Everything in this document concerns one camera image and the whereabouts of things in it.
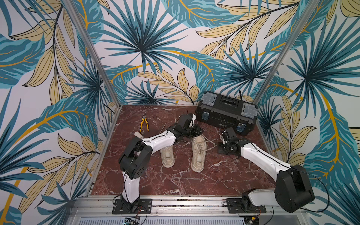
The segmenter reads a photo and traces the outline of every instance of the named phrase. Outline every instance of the beige sneaker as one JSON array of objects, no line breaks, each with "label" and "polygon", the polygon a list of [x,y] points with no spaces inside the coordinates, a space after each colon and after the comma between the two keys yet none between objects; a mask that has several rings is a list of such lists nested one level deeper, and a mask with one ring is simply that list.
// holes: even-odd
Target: beige sneaker
[{"label": "beige sneaker", "polygon": [[[213,147],[206,149],[207,142],[213,144]],[[206,152],[213,149],[214,147],[215,147],[215,143],[210,141],[204,135],[197,136],[193,139],[193,160],[191,162],[191,169],[193,169],[193,171],[198,173],[203,171],[205,166]]]},{"label": "beige sneaker", "polygon": [[160,149],[161,161],[164,167],[172,167],[175,163],[174,152],[172,151],[172,145]]}]

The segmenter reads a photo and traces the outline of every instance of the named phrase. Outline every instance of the yellow-handled pliers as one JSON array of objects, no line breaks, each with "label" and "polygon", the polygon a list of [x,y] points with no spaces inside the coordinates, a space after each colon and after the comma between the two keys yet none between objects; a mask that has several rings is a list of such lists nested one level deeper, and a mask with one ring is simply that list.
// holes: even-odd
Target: yellow-handled pliers
[{"label": "yellow-handled pliers", "polygon": [[140,132],[141,132],[141,130],[143,129],[143,123],[144,123],[144,121],[146,122],[146,127],[148,128],[148,131],[149,131],[149,123],[148,123],[148,120],[146,119],[146,115],[145,115],[145,113],[144,113],[143,119],[141,120]]}]

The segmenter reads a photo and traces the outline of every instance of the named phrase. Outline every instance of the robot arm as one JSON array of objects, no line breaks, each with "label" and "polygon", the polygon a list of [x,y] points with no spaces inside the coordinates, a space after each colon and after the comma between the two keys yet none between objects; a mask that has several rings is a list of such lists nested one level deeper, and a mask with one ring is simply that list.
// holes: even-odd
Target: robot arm
[{"label": "robot arm", "polygon": [[233,128],[223,133],[224,152],[242,156],[263,169],[275,181],[275,189],[257,189],[243,194],[248,204],[254,206],[281,206],[287,212],[294,212],[315,199],[306,170],[283,162],[247,140],[237,138]]},{"label": "robot arm", "polygon": [[119,159],[124,176],[123,203],[128,209],[134,208],[139,200],[140,176],[145,172],[150,157],[160,149],[171,146],[183,139],[199,136],[203,130],[194,124],[195,115],[181,115],[179,120],[163,133],[150,138],[133,138]]}]

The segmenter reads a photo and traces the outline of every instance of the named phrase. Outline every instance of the toolbox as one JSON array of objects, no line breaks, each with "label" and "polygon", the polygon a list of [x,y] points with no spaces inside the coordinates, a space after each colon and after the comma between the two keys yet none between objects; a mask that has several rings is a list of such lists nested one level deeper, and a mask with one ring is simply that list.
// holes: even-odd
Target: toolbox
[{"label": "toolbox", "polygon": [[219,128],[234,128],[246,136],[254,130],[257,105],[210,91],[205,92],[196,108],[196,120]]}]

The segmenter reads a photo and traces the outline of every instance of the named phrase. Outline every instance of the shoelace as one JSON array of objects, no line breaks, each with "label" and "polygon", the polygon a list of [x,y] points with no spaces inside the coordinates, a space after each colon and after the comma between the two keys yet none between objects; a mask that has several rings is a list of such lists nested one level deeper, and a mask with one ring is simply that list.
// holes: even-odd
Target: shoelace
[{"label": "shoelace", "polygon": [[207,142],[210,142],[210,143],[213,144],[214,146],[211,147],[211,148],[209,148],[209,149],[200,150],[200,152],[209,151],[209,150],[213,149],[213,148],[216,146],[213,141],[209,140],[209,139],[208,139],[207,137],[205,137],[204,135],[201,135],[201,136],[203,136],[207,141],[202,141],[202,142],[197,143],[197,144],[195,145],[197,149],[198,149],[198,147],[199,147],[202,143],[207,143]]}]

